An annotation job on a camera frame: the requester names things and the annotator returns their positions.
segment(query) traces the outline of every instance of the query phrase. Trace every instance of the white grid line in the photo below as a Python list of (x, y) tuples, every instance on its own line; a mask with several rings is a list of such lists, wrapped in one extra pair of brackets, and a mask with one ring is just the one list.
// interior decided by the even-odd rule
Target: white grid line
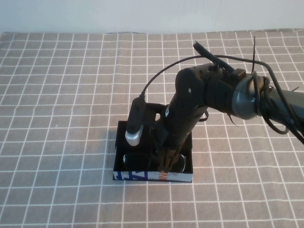
[[(58, 98), (59, 98), (59, 92), (58, 92), (58, 94), (57, 94), (57, 96), (56, 96), (56, 101), (55, 101), (55, 103), (57, 103)], [(51, 123), (52, 123), (52, 120), (53, 120), (54, 109), (55, 109), (55, 106), (54, 106), (53, 109), (52, 109), (52, 115), (51, 115), (51, 119), (50, 119), (50, 122), (49, 122), (49, 127), (50, 127), (50, 125), (51, 125)], [(45, 148), (45, 145), (46, 145), (46, 142), (47, 142), (48, 133), (49, 133), (49, 129), (47, 130), (47, 135), (46, 135), (46, 138), (45, 138), (45, 141), (44, 141), (44, 144), (43, 144), (42, 153), (43, 153), (43, 151), (44, 151), (44, 148)], [(67, 141), (67, 135), (68, 135), (68, 131), (66, 132), (66, 138), (65, 138), (65, 140), (64, 140), (64, 146), (63, 146), (63, 149), (62, 149), (62, 154), (64, 154), (64, 152), (65, 152), (65, 146), (66, 146), (66, 141)], [(62, 156), (62, 158), (61, 158), (61, 160), (60, 160), (59, 170), (61, 169), (62, 160), (63, 160), (63, 156)], [(56, 177), (55, 187), (57, 187), (57, 185), (58, 185), (59, 175), (60, 175), (60, 171), (58, 171), (58, 174), (57, 174), (57, 177)], [(54, 204), (54, 199), (55, 199), (56, 190), (57, 190), (57, 188), (55, 188), (55, 189), (54, 189), (54, 192), (53, 192), (52, 205)], [(50, 209), (49, 209), (49, 214), (48, 214), (48, 218), (47, 218), (47, 219), (48, 219), (48, 220), (47, 220), (47, 227), (49, 226), (50, 219), (51, 219), (51, 213), (52, 213), (52, 208), (53, 208), (52, 205), (51, 205), (51, 207), (50, 207)]]
[[(148, 66), (148, 35), (147, 35), (147, 40), (146, 40), (146, 42), (147, 42), (147, 52), (146, 52), (146, 55), (147, 55), (147, 66)], [(147, 67), (147, 77), (146, 77), (146, 84), (148, 83), (148, 67)], [(149, 87), (147, 88), (147, 90), (146, 90), (146, 101), (148, 102), (148, 94), (149, 94), (149, 92), (148, 92), (148, 90), (149, 90)], [(149, 223), (148, 223), (148, 221), (149, 221), (149, 205), (148, 205), (148, 202), (149, 202), (149, 185), (148, 185), (148, 181), (146, 181), (146, 192), (147, 192), (147, 196), (146, 196), (146, 203), (147, 203), (147, 206), (146, 206), (146, 221), (147, 221), (147, 223), (146, 223), (146, 228), (148, 228), (149, 227)]]
[(245, 204), (244, 204), (244, 201), (243, 201), (243, 194), (242, 194), (241, 186), (240, 186), (239, 181), (238, 181), (238, 175), (237, 175), (238, 173), (237, 173), (234, 157), (233, 157), (233, 154), (232, 154), (231, 144), (230, 144), (230, 140), (229, 140), (229, 135), (228, 135), (228, 131), (227, 131), (227, 126), (226, 126), (226, 121), (225, 121), (224, 115), (222, 115), (222, 118), (223, 118), (223, 121), (224, 121), (225, 131), (226, 131), (226, 135), (227, 135), (227, 138), (228, 138), (229, 149), (231, 151), (230, 155), (231, 155), (232, 162), (233, 162), (234, 172), (235, 172), (236, 179), (237, 179), (237, 182), (238, 182), (238, 190), (239, 190), (239, 194), (241, 196), (242, 207), (243, 207), (243, 211), (244, 211), (244, 215), (245, 215), (246, 225), (247, 225), (247, 228), (249, 228), (248, 219), (247, 219), (247, 213), (246, 213)]
[[(274, 56), (274, 58), (275, 58), (275, 60), (276, 60), (275, 54), (274, 54), (274, 52), (273, 52), (273, 50), (272, 50), (272, 47), (270, 47), (270, 49), (271, 49), (271, 51), (272, 51), (272, 53), (273, 53), (273, 56)], [(274, 147), (273, 147), (273, 144), (272, 144), (271, 140), (269, 140), (269, 142), (270, 142), (271, 149), (272, 149), (272, 151), (274, 152), (275, 150), (274, 150)], [(279, 170), (279, 173), (280, 173), (280, 177), (281, 177), (281, 179), (282, 179), (283, 186), (284, 186), (284, 189), (285, 189), (287, 198), (288, 198), (288, 200), (289, 200), (289, 206), (290, 206), (290, 208), (291, 208), (292, 215), (293, 215), (294, 219), (296, 219), (296, 216), (295, 216), (295, 213), (294, 213), (295, 211), (294, 211), (293, 205), (292, 205), (292, 203), (291, 203), (291, 201), (290, 201), (289, 193), (288, 193), (287, 187), (286, 187), (285, 182), (284, 182), (284, 178), (283, 178), (283, 175), (282, 175), (281, 167), (279, 166), (279, 163), (278, 163), (278, 161), (277, 161), (276, 156), (275, 156), (275, 162), (276, 162), (276, 164), (277, 164), (277, 167), (278, 167), (278, 170)], [(296, 227), (299, 228), (299, 224), (298, 224), (297, 220), (295, 221), (295, 224), (296, 224)]]
[[(207, 33), (206, 33), (206, 39), (207, 39), (207, 50), (209, 51), (209, 42), (208, 42), (208, 35), (207, 35)], [(213, 167), (213, 160), (212, 160), (212, 154), (211, 154), (211, 146), (210, 146), (210, 141), (209, 141), (206, 121), (204, 122), (204, 124), (205, 124), (206, 137), (207, 137), (207, 142), (208, 142), (208, 150), (209, 150), (210, 162), (211, 162), (211, 166), (212, 166), (213, 180), (214, 180), (214, 183), (215, 183), (215, 191), (216, 191), (216, 194), (217, 194), (219, 217), (220, 217), (220, 220), (221, 220), (222, 228), (224, 228), (223, 215), (222, 215), (222, 210), (221, 210), (221, 206), (220, 206), (220, 202), (219, 202), (219, 194), (218, 194), (219, 191), (218, 191), (218, 186), (217, 186), (218, 183), (217, 183), (217, 180), (216, 180), (216, 177), (215, 177), (215, 172), (214, 172), (214, 167)]]
[[(16, 113), (16, 110), (14, 110), (14, 114), (13, 114), (13, 117), (12, 117), (12, 119), (11, 119), (11, 122), (10, 122), (10, 125), (9, 125), (9, 129), (10, 129), (12, 123), (13, 123), (15, 113)], [(7, 131), (7, 133), (6, 133), (6, 135), (5, 135), (4, 141), (7, 140), (9, 131), (10, 131), (10, 130)], [(20, 157), (19, 157), (18, 160), (17, 160), (17, 164), (16, 164), (15, 171), (17, 170), (17, 166), (18, 166), (19, 161), (20, 161)], [(16, 172), (14, 172), (13, 175), (12, 175), (12, 178), (11, 178), (11, 181), (10, 181), (10, 184), (9, 184), (9, 190), (8, 190), (7, 195), (6, 195), (6, 197), (5, 197), (5, 200), (4, 200), (4, 205), (6, 205), (6, 202), (7, 202), (7, 200), (8, 200), (9, 193), (10, 193), (10, 188), (11, 188), (11, 186), (12, 186), (12, 184), (13, 184), (13, 181), (14, 181), (14, 178), (15, 178), (15, 174), (16, 174)], [(3, 209), (3, 210), (1, 211), (1, 213), (0, 213), (0, 220), (2, 219), (3, 211), (4, 211), (4, 209)]]
[[(193, 180), (192, 180), (192, 192), (193, 192), (193, 199), (194, 199), (194, 201), (196, 201)], [(196, 203), (194, 203), (194, 210), (195, 210), (195, 220), (197, 221), (196, 222), (196, 228), (199, 228), (199, 222), (198, 222), (199, 219), (198, 219), (198, 212), (197, 212), (197, 209), (196, 209)]]
[[(90, 37), (90, 34), (87, 35), (87, 42), (89, 42), (89, 37)], [(91, 104), (91, 108), (90, 108), (90, 116), (89, 116), (89, 126), (91, 124), (91, 114), (92, 114), (92, 107), (93, 107), (93, 101), (94, 101), (94, 97), (95, 97), (95, 91), (96, 91), (96, 84), (94, 86), (94, 93), (93, 93), (93, 100), (92, 100), (92, 104)], [(79, 174), (79, 180), (78, 180), (78, 187), (77, 187), (77, 193), (76, 193), (76, 198), (75, 198), (75, 204), (77, 204), (78, 202), (78, 197), (79, 197), (79, 190), (80, 190), (80, 181), (81, 181), (81, 178), (82, 178), (82, 171), (84, 170), (83, 167), (84, 167), (84, 161), (85, 161), (85, 152), (86, 152), (86, 146), (87, 146), (87, 139), (88, 139), (88, 136), (89, 136), (89, 128), (87, 129), (86, 131), (86, 141), (85, 141), (85, 148), (84, 148), (84, 154), (82, 155), (82, 161), (81, 161), (81, 169), (80, 169), (80, 174)], [(76, 205), (74, 206), (74, 213), (73, 213), (73, 218), (72, 218), (72, 228), (74, 227), (74, 223), (75, 223), (75, 214), (76, 214)]]
[[(117, 41), (116, 41), (116, 56), (117, 56), (117, 52), (118, 52), (118, 39), (119, 39), (119, 34), (117, 35)], [(114, 88), (114, 84), (112, 84), (112, 93), (111, 93), (111, 102), (110, 102), (110, 106), (109, 106), (109, 118), (108, 118), (108, 127), (107, 127), (107, 133), (106, 133), (106, 143), (105, 143), (105, 152), (107, 152), (108, 148), (108, 139), (109, 139), (109, 130), (110, 130), (110, 116), (111, 116), (111, 104), (112, 104), (112, 98), (113, 98), (113, 88)], [(100, 188), (100, 196), (99, 196), (99, 202), (101, 202), (101, 196), (102, 196), (102, 190), (103, 190), (103, 182), (104, 182), (104, 174), (105, 171), (103, 171), (102, 176), (101, 176), (101, 188)], [(100, 215), (100, 204), (98, 206), (98, 214), (97, 214), (97, 223), (96, 223), (96, 228), (98, 228), (98, 222), (99, 222), (99, 215)]]
[(247, 126), (246, 126), (246, 123), (245, 123), (244, 120), (243, 120), (243, 123), (244, 123), (244, 126), (245, 126), (246, 135), (247, 135), (247, 138), (248, 138), (248, 141), (249, 141), (249, 144), (250, 144), (250, 149), (252, 151), (252, 156), (253, 156), (253, 159), (255, 161), (256, 171), (257, 171), (260, 183), (261, 183), (261, 187), (262, 187), (262, 191), (263, 191), (263, 196), (266, 199), (266, 205), (267, 205), (267, 210), (268, 210), (268, 213), (269, 213), (269, 217), (271, 219), (271, 225), (272, 225), (273, 228), (275, 228), (275, 225), (274, 225), (274, 222), (273, 222), (273, 218), (272, 218), (272, 214), (271, 214), (270, 207), (269, 207), (268, 200), (267, 200), (267, 195), (266, 195), (265, 188), (264, 188), (264, 185), (263, 185), (263, 182), (262, 182), (261, 173), (260, 173), (260, 170), (259, 170), (258, 165), (257, 165), (256, 156), (255, 156), (255, 153), (253, 152), (252, 143), (251, 143), (251, 140), (250, 140), (250, 137), (249, 137), (249, 133), (248, 133), (248, 129), (247, 129)]

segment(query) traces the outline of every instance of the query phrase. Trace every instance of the open box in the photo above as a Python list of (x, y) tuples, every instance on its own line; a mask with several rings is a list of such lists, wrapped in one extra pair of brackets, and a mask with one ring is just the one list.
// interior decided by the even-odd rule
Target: open box
[(193, 165), (192, 165), (192, 134), (190, 133), (186, 139), (180, 154), (186, 158), (186, 166), (184, 172), (159, 172), (155, 167), (151, 167), (146, 171), (127, 171), (123, 160), (124, 155), (129, 152), (140, 152), (150, 155), (150, 150), (153, 147), (152, 141), (149, 138), (149, 127), (144, 127), (142, 131), (141, 141), (137, 146), (130, 146), (125, 139), (126, 121), (119, 121), (116, 135), (116, 156), (113, 168), (113, 180), (126, 181), (178, 181), (192, 182)]

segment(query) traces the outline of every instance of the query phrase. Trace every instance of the small box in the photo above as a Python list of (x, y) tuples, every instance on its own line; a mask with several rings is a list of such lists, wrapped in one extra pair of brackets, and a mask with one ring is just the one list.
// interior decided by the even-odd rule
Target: small box
[(125, 139), (126, 121), (119, 121), (116, 135), (116, 156), (114, 163), (113, 180), (125, 181), (177, 181), (177, 182), (192, 182), (193, 165), (192, 165), (192, 134), (190, 133), (186, 139), (180, 154), (186, 159), (184, 172), (159, 172), (155, 168), (147, 171), (127, 171), (125, 169), (123, 159), (124, 155), (130, 152), (140, 152), (150, 154), (153, 148), (153, 142), (149, 137), (149, 127), (144, 127), (142, 131), (141, 141), (137, 146), (130, 146)]

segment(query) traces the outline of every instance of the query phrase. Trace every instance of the gray checkered tablecloth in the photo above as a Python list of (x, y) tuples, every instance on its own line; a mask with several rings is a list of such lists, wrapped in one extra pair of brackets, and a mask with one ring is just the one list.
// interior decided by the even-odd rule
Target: gray checkered tablecloth
[[(193, 130), (193, 183), (112, 180), (117, 122), (147, 81), (194, 40), (252, 58), (253, 36), (281, 87), (303, 92), (303, 30), (1, 33), (0, 228), (303, 228), (304, 146), (260, 117), (236, 127), (211, 109)], [(167, 70), (146, 100), (167, 104), (177, 72), (203, 63)]]

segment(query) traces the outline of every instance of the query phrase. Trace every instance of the black cable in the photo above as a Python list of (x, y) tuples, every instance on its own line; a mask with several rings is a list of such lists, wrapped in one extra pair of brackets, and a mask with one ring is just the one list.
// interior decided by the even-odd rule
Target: black cable
[(187, 58), (183, 58), (175, 63), (172, 63), (171, 65), (167, 66), (166, 68), (162, 69), (160, 72), (158, 72), (156, 75), (153, 76), (153, 78), (150, 79), (150, 81), (146, 84), (146, 86), (144, 87), (144, 89), (142, 90), (141, 96), (145, 94), (148, 86), (151, 84), (151, 82), (157, 78), (158, 75), (160, 75), (162, 72), (164, 72), (165, 70), (168, 70), (169, 68), (171, 68), (172, 66), (179, 64), (181, 62), (190, 60), (190, 59), (194, 59), (194, 58), (204, 58), (203, 56), (191, 56), (191, 57), (187, 57)]
[[(179, 64), (179, 63), (181, 63), (181, 62), (184, 62), (184, 61), (187, 61), (187, 60), (190, 60), (190, 59), (194, 59), (194, 58), (203, 58), (203, 57), (204, 57), (204, 56), (192, 56), (192, 57), (188, 57), (188, 58), (181, 59), (181, 60), (179, 60), (179, 61), (177, 61), (177, 62), (175, 62), (175, 63), (172, 63), (171, 65), (167, 66), (166, 68), (164, 68), (163, 70), (161, 70), (160, 72), (158, 72), (153, 78), (150, 79), (150, 81), (149, 81), (149, 82), (146, 84), (146, 86), (144, 87), (144, 89), (143, 89), (143, 91), (142, 91), (142, 93), (141, 93), (140, 96), (144, 96), (145, 91), (147, 90), (148, 86), (152, 83), (152, 81), (153, 81), (157, 76), (159, 76), (162, 72), (164, 72), (165, 70), (167, 70), (167, 69), (171, 68), (172, 66), (174, 66), (174, 65), (176, 65), (176, 64)], [(288, 111), (288, 113), (290, 114), (291, 118), (293, 119), (293, 121), (294, 121), (294, 122), (296, 123), (296, 125), (298, 126), (299, 131), (301, 132), (301, 134), (304, 135), (304, 130), (303, 130), (303, 128), (302, 128), (302, 126), (301, 126), (301, 124), (300, 124), (300, 122), (299, 122), (297, 116), (295, 115), (293, 109), (291, 108), (291, 106), (290, 106), (289, 103), (287, 102), (287, 100), (286, 100), (286, 98), (285, 98), (285, 96), (284, 96), (284, 94), (283, 94), (283, 91), (282, 91), (282, 89), (281, 89), (281, 87), (280, 87), (280, 85), (279, 85), (279, 83), (278, 83), (278, 81), (277, 81), (277, 79), (276, 79), (276, 76), (275, 76), (273, 70), (271, 69), (271, 67), (270, 67), (267, 63), (264, 63), (264, 62), (261, 62), (261, 61), (256, 61), (256, 60), (251, 60), (251, 59), (238, 58), (238, 57), (232, 57), (232, 56), (225, 56), (225, 55), (215, 55), (215, 57), (218, 57), (218, 58), (227, 58), (227, 59), (232, 59), (232, 60), (242, 61), (242, 62), (249, 62), (249, 63), (253, 63), (253, 64), (256, 63), (256, 64), (259, 64), (259, 65), (262, 65), (262, 66), (266, 67), (266, 69), (268, 70), (268, 72), (269, 72), (269, 74), (270, 74), (270, 76), (271, 76), (271, 78), (272, 78), (272, 80), (273, 80), (273, 83), (275, 84), (275, 88), (276, 88), (276, 90), (277, 90), (277, 92), (278, 92), (278, 94), (279, 94), (279, 96), (280, 96), (280, 98), (281, 98), (281, 100), (282, 100), (282, 102), (283, 102), (283, 104), (284, 104), (286, 110)], [(276, 109), (276, 108), (274, 107), (274, 105), (272, 104), (272, 102), (270, 101), (269, 96), (268, 96), (268, 92), (269, 92), (268, 90), (269, 90), (269, 85), (270, 85), (269, 78), (267, 78), (267, 77), (263, 77), (263, 78), (266, 80), (266, 81), (265, 81), (265, 86), (264, 86), (264, 88), (263, 88), (263, 92), (264, 92), (264, 95), (265, 95), (267, 104), (268, 104), (270, 107)], [(280, 133), (280, 134), (287, 133), (287, 132), (288, 132), (287, 129), (285, 129), (284, 131), (279, 130), (277, 127), (275, 127), (275, 126), (271, 123), (271, 121), (270, 121), (269, 118), (267, 117), (267, 114), (265, 113), (265, 111), (264, 111), (263, 108), (261, 107), (261, 104), (259, 104), (259, 103), (260, 103), (260, 96), (259, 96), (259, 92), (258, 92), (258, 89), (257, 89), (257, 85), (255, 86), (255, 90), (257, 91), (257, 92), (255, 92), (256, 98), (257, 98), (257, 101), (256, 101), (257, 108), (259, 109), (259, 111), (260, 111), (260, 113), (261, 113), (263, 119), (264, 119), (264, 120), (266, 121), (266, 123), (267, 123), (274, 131), (276, 131), (277, 133)], [(278, 113), (279, 113), (279, 112), (276, 112), (276, 117), (277, 117), (279, 120), (281, 120), (283, 123), (287, 123), (287, 124), (285, 124), (285, 126), (286, 126), (292, 133), (294, 133), (294, 135), (295, 135), (295, 136), (304, 144), (304, 137), (301, 136), (301, 135), (297, 132), (297, 130), (296, 130), (293, 126), (291, 126), (291, 125), (286, 121), (286, 119), (283, 118), (282, 116), (280, 116)]]
[[(243, 61), (243, 62), (249, 62), (249, 63), (253, 62), (251, 59), (238, 58), (238, 57), (232, 57), (232, 56), (217, 55), (216, 57), (218, 57), (218, 58), (228, 58), (228, 59), (233, 59), (233, 60), (236, 60), (236, 61)], [(301, 134), (304, 135), (304, 129), (302, 128), (302, 126), (301, 126), (297, 116), (295, 115), (293, 109), (291, 108), (291, 106), (287, 102), (287, 100), (286, 100), (286, 98), (283, 94), (283, 91), (282, 91), (282, 89), (281, 89), (281, 87), (280, 87), (280, 85), (279, 85), (279, 83), (276, 79), (276, 76), (275, 76), (273, 70), (271, 69), (271, 67), (267, 63), (264, 63), (264, 62), (261, 62), (261, 61), (256, 61), (255, 60), (255, 63), (266, 67), (266, 69), (268, 70), (268, 72), (269, 72), (269, 74), (272, 78), (273, 83), (275, 84), (275, 88), (277, 90), (277, 93), (279, 94), (286, 110), (288, 111), (288, 113), (290, 114), (291, 118), (294, 120), (296, 125), (299, 127), (299, 131), (301, 132)]]

